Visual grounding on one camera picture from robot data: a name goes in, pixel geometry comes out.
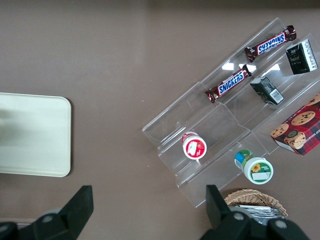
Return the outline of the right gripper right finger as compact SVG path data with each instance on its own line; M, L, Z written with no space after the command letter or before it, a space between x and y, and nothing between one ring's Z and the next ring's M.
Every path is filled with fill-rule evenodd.
M206 212L211 224L202 240L308 240L293 221L274 218L267 225L247 214L231 211L216 185L206 186Z

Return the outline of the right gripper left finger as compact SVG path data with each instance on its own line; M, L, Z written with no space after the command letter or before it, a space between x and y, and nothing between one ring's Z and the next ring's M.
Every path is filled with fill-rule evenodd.
M94 211L93 189L83 185L57 213L47 213L23 228L0 223L2 240L76 240Z

